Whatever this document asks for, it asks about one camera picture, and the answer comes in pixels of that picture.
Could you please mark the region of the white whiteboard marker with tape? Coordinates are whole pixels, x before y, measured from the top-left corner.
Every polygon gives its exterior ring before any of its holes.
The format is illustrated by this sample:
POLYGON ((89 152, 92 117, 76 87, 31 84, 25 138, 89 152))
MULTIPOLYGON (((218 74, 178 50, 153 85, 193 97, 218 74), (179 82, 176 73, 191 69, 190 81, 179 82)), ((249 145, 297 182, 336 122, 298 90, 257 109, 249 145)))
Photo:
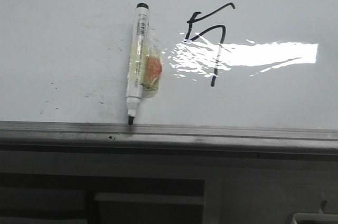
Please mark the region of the white whiteboard marker with tape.
POLYGON ((161 51, 148 38, 149 17, 149 6, 146 3, 137 4, 126 89, 129 125, 134 123, 144 92, 148 95, 158 92, 162 74, 161 51))

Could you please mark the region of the white plastic tray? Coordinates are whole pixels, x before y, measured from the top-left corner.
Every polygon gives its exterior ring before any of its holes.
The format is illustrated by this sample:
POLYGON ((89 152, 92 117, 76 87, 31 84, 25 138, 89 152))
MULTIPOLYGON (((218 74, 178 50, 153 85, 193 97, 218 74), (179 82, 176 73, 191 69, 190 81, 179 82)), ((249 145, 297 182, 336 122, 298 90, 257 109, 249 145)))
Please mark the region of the white plastic tray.
POLYGON ((337 223, 337 214, 327 214, 325 213, 325 208, 328 201, 323 200, 320 204, 318 213, 306 213, 306 212, 297 212, 293 214, 291 224, 300 224, 300 223, 337 223))

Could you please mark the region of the white whiteboard with metal frame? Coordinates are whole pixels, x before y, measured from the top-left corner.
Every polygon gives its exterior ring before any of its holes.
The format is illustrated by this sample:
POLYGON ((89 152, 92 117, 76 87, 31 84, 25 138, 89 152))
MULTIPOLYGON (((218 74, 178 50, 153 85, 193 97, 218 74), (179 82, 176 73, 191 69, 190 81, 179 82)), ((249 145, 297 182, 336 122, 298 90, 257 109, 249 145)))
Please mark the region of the white whiteboard with metal frame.
POLYGON ((1 144, 337 154, 337 0, 1 0, 1 144), (135 8, 158 92, 132 125, 135 8))

